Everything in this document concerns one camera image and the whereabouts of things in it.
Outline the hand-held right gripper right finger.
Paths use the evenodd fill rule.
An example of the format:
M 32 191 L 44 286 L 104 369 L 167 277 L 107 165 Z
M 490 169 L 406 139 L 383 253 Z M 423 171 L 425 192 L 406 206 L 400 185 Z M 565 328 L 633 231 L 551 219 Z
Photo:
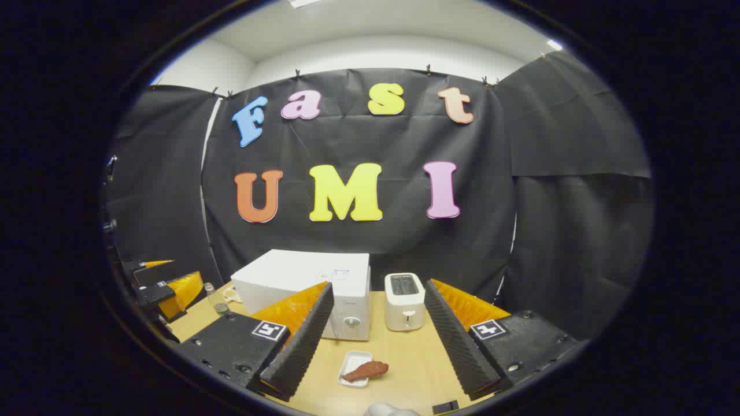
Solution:
M 507 313 L 436 279 L 425 283 L 425 307 L 472 400 L 539 376 L 582 343 L 536 311 Z

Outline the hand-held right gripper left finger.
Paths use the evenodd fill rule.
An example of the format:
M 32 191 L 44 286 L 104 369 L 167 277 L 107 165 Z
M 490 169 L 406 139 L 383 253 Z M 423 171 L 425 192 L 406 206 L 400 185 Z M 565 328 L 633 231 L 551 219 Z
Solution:
M 288 401 L 309 368 L 334 305 L 331 283 L 321 282 L 251 316 L 225 314 L 174 348 L 238 389 Z

